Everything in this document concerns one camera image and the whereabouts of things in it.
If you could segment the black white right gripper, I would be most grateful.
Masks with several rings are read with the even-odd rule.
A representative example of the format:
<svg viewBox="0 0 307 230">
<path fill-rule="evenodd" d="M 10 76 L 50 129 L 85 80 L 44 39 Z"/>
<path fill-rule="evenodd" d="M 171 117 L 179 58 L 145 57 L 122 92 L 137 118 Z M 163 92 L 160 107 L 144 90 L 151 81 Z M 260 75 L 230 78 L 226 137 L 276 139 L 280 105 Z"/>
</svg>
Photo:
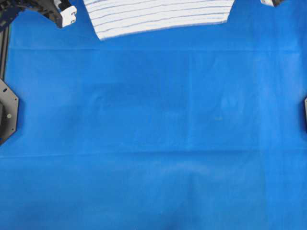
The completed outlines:
<svg viewBox="0 0 307 230">
<path fill-rule="evenodd" d="M 260 2 L 264 5 L 277 7 L 279 6 L 284 0 L 260 0 Z"/>
</svg>

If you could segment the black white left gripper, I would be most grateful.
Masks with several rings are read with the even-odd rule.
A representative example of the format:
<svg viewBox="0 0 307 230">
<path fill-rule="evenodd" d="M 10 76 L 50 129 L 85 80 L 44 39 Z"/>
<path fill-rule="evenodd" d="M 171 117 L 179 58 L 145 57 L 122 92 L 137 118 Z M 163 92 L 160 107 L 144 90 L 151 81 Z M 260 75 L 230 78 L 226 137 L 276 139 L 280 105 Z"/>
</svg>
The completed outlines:
<svg viewBox="0 0 307 230">
<path fill-rule="evenodd" d="M 69 0 L 37 0 L 38 12 L 52 21 L 58 28 L 76 22 L 77 9 Z"/>
</svg>

